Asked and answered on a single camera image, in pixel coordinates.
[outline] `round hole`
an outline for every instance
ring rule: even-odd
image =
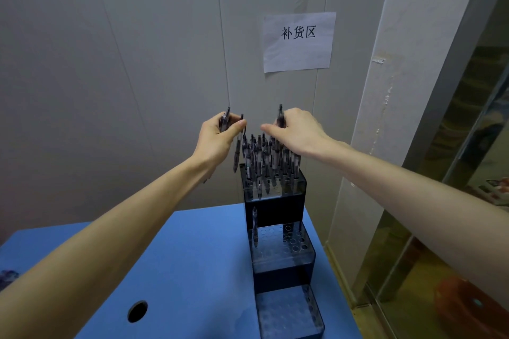
[[[145,313],[147,312],[148,307],[149,307],[149,304],[144,300],[136,302],[135,304],[133,304],[133,306],[127,313],[127,320],[130,323],[136,323],[143,316],[145,316]]]

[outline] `acrylic pen stand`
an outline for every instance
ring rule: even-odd
[[[240,174],[261,338],[321,338],[325,326],[310,286],[316,254],[302,223],[306,179],[270,172],[260,185],[246,179],[244,164]]]

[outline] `forearm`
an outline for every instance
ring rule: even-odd
[[[337,141],[319,153],[449,265],[509,306],[509,214]]]
[[[71,237],[0,293],[8,338],[74,337],[207,174],[186,160]]]

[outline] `person's right arm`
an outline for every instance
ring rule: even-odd
[[[340,170],[462,276],[509,309],[509,214],[481,199],[328,137],[308,111],[262,130]]]

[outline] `hand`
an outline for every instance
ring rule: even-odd
[[[308,111],[293,108],[284,111],[287,127],[265,123],[261,129],[276,137],[287,148],[302,156],[319,157],[324,145],[334,140],[325,134],[322,126]]]
[[[201,125],[198,144],[194,150],[193,157],[205,163],[208,169],[207,178],[212,175],[217,166],[223,162],[228,155],[230,145],[239,132],[247,125],[245,119],[240,120],[237,114],[230,114],[230,128],[220,133],[220,118],[225,112],[217,114]]]

